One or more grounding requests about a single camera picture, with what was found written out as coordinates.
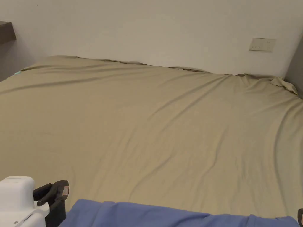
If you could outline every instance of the switch panel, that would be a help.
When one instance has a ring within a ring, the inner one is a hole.
[[[249,46],[250,51],[269,51],[272,52],[276,39],[252,38]]]

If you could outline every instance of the beige fitted sheet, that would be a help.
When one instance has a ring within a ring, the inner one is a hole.
[[[0,178],[66,179],[67,209],[296,217],[303,100],[273,79],[49,57],[0,82]]]

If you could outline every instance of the blue blanket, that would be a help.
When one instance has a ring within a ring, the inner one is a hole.
[[[292,217],[211,215],[128,202],[78,200],[60,227],[298,227]]]

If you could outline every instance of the sheet wrinkle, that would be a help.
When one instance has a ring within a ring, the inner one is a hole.
[[[176,77],[173,77],[173,78],[171,78],[171,79],[169,79],[169,80],[167,80],[167,81],[161,83],[161,84],[159,85],[159,87],[161,87],[161,86],[163,86],[163,85],[165,85],[165,84],[167,84],[167,83],[169,83],[169,82],[172,82],[172,81],[178,80],[178,79],[180,79],[180,78],[183,78],[183,77],[195,76],[195,75],[199,75],[199,74],[202,74],[202,73],[201,73],[201,72],[198,72],[198,73],[191,73],[191,74],[185,74],[185,75],[176,76]]]
[[[127,155],[126,151],[127,151],[128,147],[129,147],[129,144],[130,144],[131,140],[133,139],[135,133],[137,132],[137,129],[138,129],[138,127],[134,127],[132,129],[132,131],[131,131],[131,133],[129,135],[129,138],[128,138],[127,142],[126,142],[126,145],[123,148],[123,151],[122,151],[123,154]],[[123,160],[120,158],[119,165],[122,165],[122,162],[123,162]]]
[[[113,77],[119,77],[119,76],[122,76],[122,75],[125,75],[125,73],[119,73],[119,74],[108,75],[108,76],[93,77],[93,78],[88,78],[88,79],[80,79],[80,80],[69,80],[69,81],[51,82],[51,83],[44,83],[44,84],[33,84],[33,85],[27,85],[27,86],[23,86],[23,87],[16,87],[16,88],[0,91],[0,95],[7,94],[7,93],[10,93],[10,92],[14,92],[14,91],[19,91],[19,90],[26,90],[26,89],[30,89],[30,88],[53,87],[53,86],[62,86],[62,85],[86,83],[86,82],[103,80],[103,79],[108,79],[108,78],[113,78]]]
[[[204,83],[204,84],[202,84],[202,85],[200,85],[200,86],[198,86],[198,87],[196,87],[196,88],[193,88],[193,89],[191,89],[191,90],[189,90],[189,91],[187,91],[187,92],[185,92],[185,93],[183,93],[183,94],[177,96],[176,98],[173,98],[172,100],[168,101],[167,103],[165,103],[164,105],[162,105],[160,108],[158,108],[155,112],[153,112],[153,113],[148,117],[148,120],[151,120],[157,113],[159,113],[160,111],[162,111],[162,110],[165,109],[166,107],[172,105],[174,102],[179,101],[179,100],[185,98],[187,95],[190,95],[190,94],[193,94],[193,93],[199,91],[201,88],[203,88],[203,87],[205,87],[205,86],[207,86],[207,85],[209,85],[209,84],[211,84],[211,83],[213,83],[213,82],[215,82],[215,81],[217,81],[217,80],[221,80],[223,77],[226,77],[226,76],[223,75],[222,77],[215,78],[215,79],[213,79],[213,80],[211,80],[211,81],[208,81],[208,82],[206,82],[206,83]]]
[[[156,172],[158,172],[162,167],[164,167],[175,155],[174,154],[170,154],[170,156],[165,159],[162,163],[160,163],[159,165],[157,165],[152,171],[150,171],[149,173],[147,173],[144,177],[142,177],[138,183],[134,186],[134,188],[132,189],[132,191],[129,194],[129,198],[128,201],[131,200],[132,195],[134,194],[134,192],[138,189],[138,187],[140,185],[142,185],[144,183],[144,181],[146,181],[149,177],[151,177],[153,174],[155,174]]]
[[[217,84],[215,84],[213,87],[211,87],[209,90],[207,90],[204,94],[199,96],[197,99],[195,99],[193,102],[191,102],[189,105],[187,105],[181,112],[179,112],[176,116],[174,116],[165,126],[162,128],[161,132],[164,132],[169,126],[171,126],[180,116],[182,116],[184,113],[186,113],[190,108],[195,106],[200,100],[202,100],[207,94],[209,94],[211,91],[217,88],[219,84],[221,84],[224,80],[226,80],[229,76],[226,76],[224,78],[221,78]]]
[[[202,173],[201,176],[199,176],[199,179],[198,179],[198,186],[196,188],[196,195],[199,197],[201,195],[201,192],[200,192],[200,188],[202,188],[202,184],[205,180],[205,176],[208,175],[211,170],[215,167],[215,165],[217,164],[217,161],[218,161],[218,154],[221,150],[221,146],[222,146],[222,143],[223,143],[223,140],[224,140],[224,136],[226,136],[226,133],[228,132],[229,130],[229,126],[227,126],[221,133],[221,135],[219,136],[219,139],[218,141],[214,142],[214,144],[216,144],[216,147],[214,149],[215,151],[215,157],[212,161],[212,164],[211,166],[204,172]]]
[[[274,154],[273,154],[273,155],[274,155],[274,171],[275,171],[277,183],[278,183],[278,185],[279,185],[278,189],[279,189],[279,191],[280,191],[280,195],[281,195],[283,207],[284,207],[286,213],[289,213],[289,210],[288,210],[288,208],[287,208],[287,206],[286,206],[285,195],[283,194],[283,191],[282,191],[283,184],[282,184],[282,181],[281,181],[281,178],[280,178],[280,174],[279,174],[279,171],[278,171],[277,143],[278,143],[278,139],[279,139],[280,134],[281,134],[282,125],[284,124],[285,119],[286,119],[288,113],[289,113],[290,110],[291,110],[292,108],[294,108],[294,107],[295,107],[295,106],[290,107],[290,108],[287,109],[286,112],[283,114],[282,120],[280,121],[279,126],[278,126],[278,128],[277,128],[277,131],[276,131],[276,133],[275,133],[274,146],[273,146],[273,152],[274,152]]]
[[[267,110],[272,110],[273,108],[280,107],[284,104],[289,103],[291,100],[294,100],[294,99],[297,99],[297,97],[292,96],[289,99],[282,100],[281,102],[274,102],[272,105],[263,106],[263,107],[260,107],[259,109],[252,111],[251,113],[249,113],[249,115],[253,116],[253,115],[265,112]]]

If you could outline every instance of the bed sheet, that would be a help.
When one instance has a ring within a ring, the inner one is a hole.
[[[211,215],[128,202],[78,200],[60,227],[298,227],[292,217]]]
[[[274,81],[44,59],[0,82],[0,177],[66,179],[68,210],[82,198],[296,217],[303,100]]]

